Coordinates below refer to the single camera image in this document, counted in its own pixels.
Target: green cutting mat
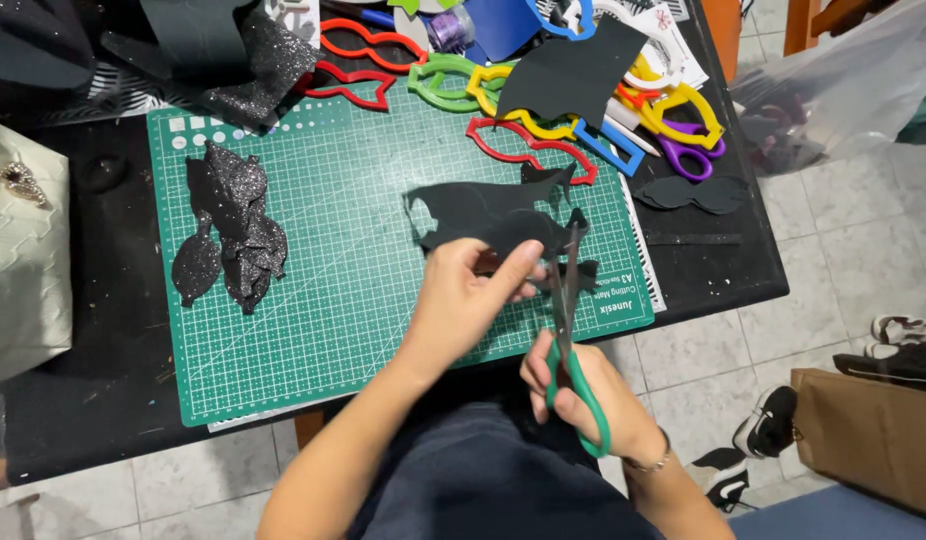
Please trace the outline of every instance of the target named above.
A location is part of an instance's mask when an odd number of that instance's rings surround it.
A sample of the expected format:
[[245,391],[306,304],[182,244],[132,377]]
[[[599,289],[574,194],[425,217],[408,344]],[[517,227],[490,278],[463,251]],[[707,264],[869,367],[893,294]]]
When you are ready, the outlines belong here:
[[[447,79],[462,89],[464,80]],[[372,99],[375,82],[350,88]],[[464,135],[470,116],[424,103],[400,79],[386,93],[389,113],[342,97],[305,99],[281,108],[280,122],[257,135],[180,108],[147,116],[161,251],[169,298],[182,423],[199,426],[253,412],[358,391],[391,358],[409,323],[424,259],[402,195],[421,185],[479,181],[515,184],[520,166],[482,153]],[[481,129],[494,148],[526,153],[509,129]],[[180,306],[170,279],[173,258],[196,230],[187,190],[187,156],[202,158],[212,140],[242,158],[259,156],[269,178],[266,214],[286,231],[286,277],[250,316],[227,295],[223,278],[192,308]],[[597,297],[582,293],[574,339],[605,336],[653,321],[647,285],[615,169],[600,166],[592,187],[571,190],[591,227],[580,260],[600,261],[606,282]],[[564,167],[567,154],[537,153]],[[547,204],[539,210],[551,212]],[[554,218],[566,223],[560,202]],[[435,224],[425,206],[411,212],[420,234]],[[524,352],[542,325],[552,325],[549,298],[507,306],[461,364]]]

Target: plastic bag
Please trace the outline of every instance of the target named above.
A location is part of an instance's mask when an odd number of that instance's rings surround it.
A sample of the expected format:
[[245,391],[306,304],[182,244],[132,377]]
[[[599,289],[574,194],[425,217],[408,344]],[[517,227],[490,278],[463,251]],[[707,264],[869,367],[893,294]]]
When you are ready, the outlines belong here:
[[759,176],[888,145],[926,95],[926,0],[900,0],[829,42],[736,77],[729,88],[743,107],[739,124]]

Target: person's right hand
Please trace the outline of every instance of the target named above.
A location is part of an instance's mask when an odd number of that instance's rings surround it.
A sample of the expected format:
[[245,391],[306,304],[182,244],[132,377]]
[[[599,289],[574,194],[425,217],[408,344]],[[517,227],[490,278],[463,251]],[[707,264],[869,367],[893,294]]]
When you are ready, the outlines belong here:
[[[529,385],[533,415],[540,424],[546,423],[550,418],[550,411],[547,409],[547,386],[552,374],[550,366],[547,365],[547,354],[552,342],[553,334],[548,329],[541,331],[519,367],[519,375]],[[596,347],[574,343],[573,350],[589,388],[599,401],[610,425],[610,454],[630,458],[645,465],[660,460],[666,451],[666,440],[620,372]],[[568,376],[558,377],[558,382],[562,383],[563,379],[569,382]],[[553,400],[553,410],[565,423],[577,428],[594,445],[600,446],[597,421],[583,399],[580,399],[572,388],[564,386],[559,389]]]

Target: hand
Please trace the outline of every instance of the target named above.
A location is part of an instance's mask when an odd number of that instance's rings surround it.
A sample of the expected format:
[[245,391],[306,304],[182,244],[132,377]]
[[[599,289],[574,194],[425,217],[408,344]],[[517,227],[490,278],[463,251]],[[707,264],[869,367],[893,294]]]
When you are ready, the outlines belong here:
[[[548,329],[541,331],[519,367],[519,375],[529,385],[529,401],[533,408],[533,416],[540,424],[546,423],[550,418],[550,411],[547,409],[547,386],[553,377],[550,366],[547,365],[547,354],[552,343],[553,334]],[[630,458],[643,465],[651,465],[660,460],[666,451],[666,440],[643,404],[633,395],[620,372],[596,347],[574,343],[573,350],[589,388],[599,401],[610,425],[610,454]],[[563,371],[563,367],[565,366],[561,366],[560,370],[563,376],[558,376],[557,380],[562,383],[563,379],[566,379],[569,383],[569,376]],[[553,399],[553,410],[565,423],[577,428],[596,446],[600,446],[597,421],[573,389],[561,384],[556,398]]]
[[[461,238],[429,253],[422,271],[420,296],[399,346],[425,361],[425,374],[438,378],[473,349],[507,301],[536,295],[527,278],[541,280],[538,262],[543,244],[527,240],[503,264],[475,238]],[[493,272],[492,277],[479,273]]]

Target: black table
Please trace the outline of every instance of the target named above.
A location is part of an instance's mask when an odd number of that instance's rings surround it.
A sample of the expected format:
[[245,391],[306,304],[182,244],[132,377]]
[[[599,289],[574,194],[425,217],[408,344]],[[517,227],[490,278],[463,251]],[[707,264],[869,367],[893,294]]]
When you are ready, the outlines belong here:
[[[741,245],[649,248],[668,307],[649,328],[789,292],[702,9],[695,1],[687,4],[691,19],[680,29],[710,75],[702,93],[729,127],[727,153],[715,163],[715,173],[747,179],[752,200],[724,216],[695,206],[660,212],[637,204],[646,231],[742,237]],[[352,62],[339,66],[356,68]],[[205,427],[184,427],[180,421],[145,117],[25,135],[70,157],[73,348],[0,383],[9,483],[27,484],[210,438]],[[83,169],[105,154],[125,156],[130,172],[120,185],[95,193],[82,185]],[[667,163],[648,156],[631,179],[631,190],[652,180],[650,167],[660,176],[672,174]],[[515,364],[499,360],[468,369],[492,373]],[[447,383],[453,384],[453,375]]]

